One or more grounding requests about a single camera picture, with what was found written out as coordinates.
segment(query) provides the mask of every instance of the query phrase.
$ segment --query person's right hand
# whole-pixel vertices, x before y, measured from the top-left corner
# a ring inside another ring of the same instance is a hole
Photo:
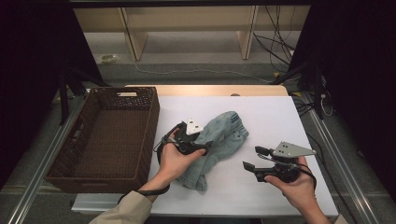
[[[307,165],[305,157],[300,157],[298,162]],[[268,175],[264,179],[282,191],[289,203],[304,216],[307,223],[330,223],[318,206],[312,177],[300,173],[299,178],[292,183],[285,183],[273,175]]]

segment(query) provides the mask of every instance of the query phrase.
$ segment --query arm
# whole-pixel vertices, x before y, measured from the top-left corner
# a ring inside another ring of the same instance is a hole
[[[173,180],[181,176],[191,163],[198,160],[205,153],[204,149],[197,150],[190,155],[179,153],[173,144],[163,147],[160,170],[139,190],[164,189]],[[135,191],[127,194],[116,207],[95,218],[91,224],[99,223],[144,223],[149,217],[152,203],[158,195],[143,196]]]
[[[300,157],[299,163],[306,165],[305,157]],[[331,223],[324,216],[318,205],[317,198],[315,197],[314,183],[308,175],[301,173],[300,177],[292,183],[285,183],[271,175],[265,177],[265,181],[280,189],[290,204],[300,211],[307,223]]]

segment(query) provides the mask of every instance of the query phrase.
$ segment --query hand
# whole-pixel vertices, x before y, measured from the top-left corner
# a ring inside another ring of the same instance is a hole
[[[178,129],[171,134],[171,137],[175,137],[176,132]],[[199,149],[190,155],[183,155],[173,143],[165,144],[158,173],[139,190],[166,188],[173,180],[183,175],[190,164],[198,160],[204,153],[204,149]],[[148,196],[148,198],[154,202],[157,196]]]
[[[300,157],[298,162],[307,165],[305,157]],[[265,181],[280,189],[289,203],[305,217],[307,223],[330,223],[318,206],[314,181],[309,175],[300,173],[299,178],[292,183],[285,183],[272,175],[266,176]]]

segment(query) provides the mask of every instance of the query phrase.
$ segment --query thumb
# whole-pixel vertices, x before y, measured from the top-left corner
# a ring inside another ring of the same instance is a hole
[[[205,149],[199,149],[194,152],[192,152],[190,155],[187,155],[187,157],[191,160],[191,162],[198,160],[202,155],[204,155],[206,152]]]
[[[273,176],[273,175],[266,176],[264,178],[264,180],[267,181],[268,183],[274,185],[278,189],[281,189],[285,185],[285,183],[283,181],[281,181],[279,178],[277,178],[276,176]]]

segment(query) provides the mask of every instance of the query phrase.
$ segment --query garment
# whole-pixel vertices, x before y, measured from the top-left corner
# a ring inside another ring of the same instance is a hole
[[[201,157],[189,166],[177,180],[189,189],[207,190],[205,174],[220,160],[230,157],[239,149],[246,138],[248,130],[235,111],[222,113],[210,120],[194,141],[204,145],[212,141],[206,156]]]
[[[131,191],[120,203],[102,213],[90,224],[143,224],[149,217],[152,202],[145,196]]]

